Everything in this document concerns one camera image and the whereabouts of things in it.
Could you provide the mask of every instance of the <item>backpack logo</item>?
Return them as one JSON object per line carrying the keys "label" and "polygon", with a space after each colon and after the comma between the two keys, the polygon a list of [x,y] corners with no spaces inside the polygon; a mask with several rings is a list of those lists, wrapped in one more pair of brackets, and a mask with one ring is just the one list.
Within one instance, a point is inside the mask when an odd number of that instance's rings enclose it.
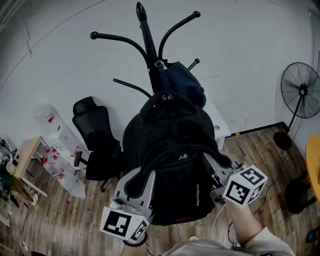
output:
{"label": "backpack logo", "polygon": [[187,157],[188,157],[188,155],[187,155],[187,154],[179,155],[179,160],[181,160],[181,159],[185,159],[185,158],[187,158]]}
{"label": "backpack logo", "polygon": [[196,185],[196,206],[199,206],[199,203],[200,203],[199,194],[200,194],[199,184],[197,184]]}

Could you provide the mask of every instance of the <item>chair backrest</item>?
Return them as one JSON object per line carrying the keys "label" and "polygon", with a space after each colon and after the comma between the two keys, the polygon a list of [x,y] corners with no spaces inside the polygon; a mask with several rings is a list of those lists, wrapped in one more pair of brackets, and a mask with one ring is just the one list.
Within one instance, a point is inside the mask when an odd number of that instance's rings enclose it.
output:
{"label": "chair backrest", "polygon": [[74,104],[73,114],[73,124],[83,137],[88,150],[110,152],[112,157],[118,156],[121,152],[120,142],[111,132],[105,106],[97,106],[92,97],[87,97]]}

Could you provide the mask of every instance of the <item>black baseboard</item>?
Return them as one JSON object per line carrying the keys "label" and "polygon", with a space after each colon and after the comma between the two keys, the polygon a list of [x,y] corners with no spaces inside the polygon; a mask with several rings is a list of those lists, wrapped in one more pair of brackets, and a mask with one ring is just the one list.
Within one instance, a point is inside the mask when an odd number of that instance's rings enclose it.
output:
{"label": "black baseboard", "polygon": [[276,127],[276,126],[282,126],[285,131],[289,130],[289,128],[285,124],[285,122],[282,121],[282,122],[277,122],[277,123],[269,124],[269,125],[266,125],[266,126],[261,126],[261,127],[258,127],[258,128],[250,129],[250,130],[243,130],[243,131],[240,131],[240,132],[235,132],[235,133],[232,133],[230,136],[225,137],[225,138],[230,138],[230,137],[234,137],[234,136],[237,136],[237,135],[249,134],[249,133],[253,133],[253,132],[256,132],[256,131],[261,131],[261,130],[268,129],[268,128],[271,128],[271,127]]}

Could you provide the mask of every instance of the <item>black office chair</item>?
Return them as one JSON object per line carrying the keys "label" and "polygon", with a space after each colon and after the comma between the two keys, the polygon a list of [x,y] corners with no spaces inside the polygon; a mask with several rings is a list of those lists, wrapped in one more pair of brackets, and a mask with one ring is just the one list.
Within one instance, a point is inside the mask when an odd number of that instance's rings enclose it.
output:
{"label": "black office chair", "polygon": [[108,110],[105,106],[97,106],[92,97],[79,100],[73,106],[73,124],[80,132],[90,153],[88,161],[78,152],[74,166],[82,162],[86,165],[85,177],[91,181],[104,181],[104,186],[113,177],[120,179],[119,174],[126,169],[125,158],[121,152],[120,142],[111,132]]}

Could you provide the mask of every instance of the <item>white cable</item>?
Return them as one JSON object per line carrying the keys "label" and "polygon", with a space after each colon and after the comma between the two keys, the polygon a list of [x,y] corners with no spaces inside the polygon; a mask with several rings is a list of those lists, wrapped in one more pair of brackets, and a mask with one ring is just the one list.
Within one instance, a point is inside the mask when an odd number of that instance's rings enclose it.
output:
{"label": "white cable", "polygon": [[19,245],[20,245],[20,247],[21,247],[23,250],[25,250],[25,248],[24,248],[24,246],[23,246],[23,244],[22,244],[21,236],[20,236],[20,234],[19,234],[18,223],[17,223],[18,218],[15,217],[14,220],[15,220],[16,231],[18,231],[18,237],[19,237],[19,239],[20,239]]}
{"label": "white cable", "polygon": [[214,228],[215,228],[215,224],[216,224],[216,220],[219,216],[219,214],[222,212],[222,210],[226,207],[226,204],[224,204],[224,206],[221,208],[221,210],[219,211],[219,213],[215,216],[215,219],[214,219],[214,222],[213,222],[213,226],[212,226],[212,230],[211,230],[211,235],[213,237],[213,239],[215,239],[215,236],[214,236]]}
{"label": "white cable", "polygon": [[239,147],[242,149],[242,151],[246,154],[246,156],[249,158],[249,160],[251,161],[252,165],[254,166],[254,162],[252,162],[252,160],[250,159],[250,157],[248,156],[247,152],[243,149],[243,147],[240,145],[238,139],[237,139],[238,135],[235,136],[235,140],[238,143]]}

